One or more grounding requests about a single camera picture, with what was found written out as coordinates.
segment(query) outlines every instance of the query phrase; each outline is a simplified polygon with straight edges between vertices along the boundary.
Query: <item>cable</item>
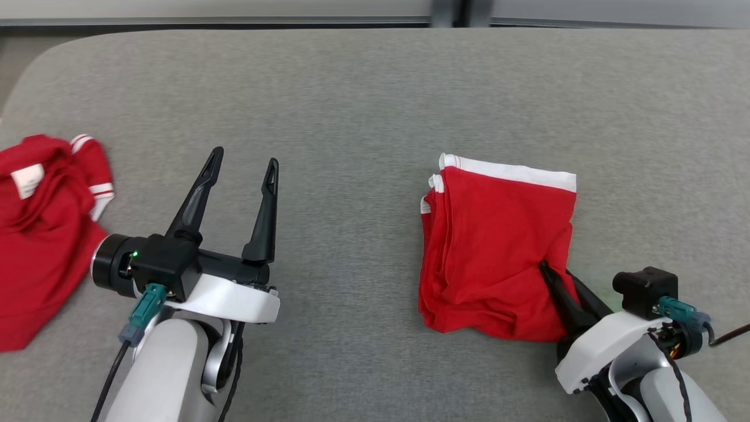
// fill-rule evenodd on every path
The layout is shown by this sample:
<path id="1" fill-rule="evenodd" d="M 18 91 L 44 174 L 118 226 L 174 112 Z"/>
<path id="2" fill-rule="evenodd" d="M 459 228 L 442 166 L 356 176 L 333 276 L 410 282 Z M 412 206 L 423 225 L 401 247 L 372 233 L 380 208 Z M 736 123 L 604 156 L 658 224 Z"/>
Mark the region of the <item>cable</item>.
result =
<path id="1" fill-rule="evenodd" d="M 672 367 L 674 376 L 677 378 L 677 382 L 679 382 L 679 393 L 683 397 L 682 407 L 685 410 L 685 422 L 692 422 L 693 414 L 690 410 L 690 398 L 688 397 L 688 388 L 685 385 L 685 379 L 683 378 L 682 371 L 680 371 L 680 368 L 678 368 L 677 364 L 674 363 L 674 359 L 672 359 L 667 349 L 665 349 L 664 346 L 660 343 L 659 339 L 657 339 L 656 336 L 654 336 L 652 333 L 649 333 L 649 337 L 651 337 L 651 340 L 656 343 L 656 347 L 658 347 L 658 349 L 664 354 L 664 357 L 667 358 L 667 362 L 669 362 L 669 365 Z"/>
<path id="2" fill-rule="evenodd" d="M 128 351 L 130 346 L 131 342 L 129 340 L 125 340 L 122 343 L 122 347 L 120 347 L 120 351 L 117 353 L 117 357 L 115 357 L 115 361 L 112 362 L 112 367 L 109 368 L 110 374 L 106 376 L 104 386 L 101 388 L 101 393 L 99 393 L 99 400 L 96 402 L 94 414 L 91 416 L 91 422 L 96 422 L 97 420 L 99 420 L 99 414 L 101 413 L 101 409 L 104 407 L 104 402 L 107 400 L 106 397 L 110 391 L 109 388 L 112 387 L 112 381 L 115 380 L 117 369 L 119 369 L 120 363 L 122 363 L 122 358 L 125 357 L 125 352 Z"/>
<path id="3" fill-rule="evenodd" d="M 218 422 L 224 422 L 224 418 L 227 417 L 227 412 L 230 410 L 230 406 L 232 405 L 232 397 L 234 397 L 234 393 L 237 391 L 237 382 L 239 381 L 239 368 L 242 366 L 242 337 L 239 336 L 239 341 L 237 341 L 237 369 L 235 369 L 235 377 L 232 380 L 232 387 L 229 389 L 229 395 L 226 398 L 226 403 L 224 403 L 224 408 L 221 410 L 221 416 L 219 417 Z"/>
<path id="4" fill-rule="evenodd" d="M 728 342 L 729 340 L 732 340 L 734 337 L 740 336 L 750 331 L 750 324 L 747 324 L 740 328 L 737 328 L 736 330 L 732 330 L 729 333 L 726 333 L 725 335 L 719 338 L 716 338 L 716 334 L 713 332 L 713 327 L 711 327 L 711 323 L 704 322 L 703 326 L 706 328 L 706 331 L 708 331 L 708 346 L 709 347 L 716 347 L 716 346 L 722 345 Z"/>

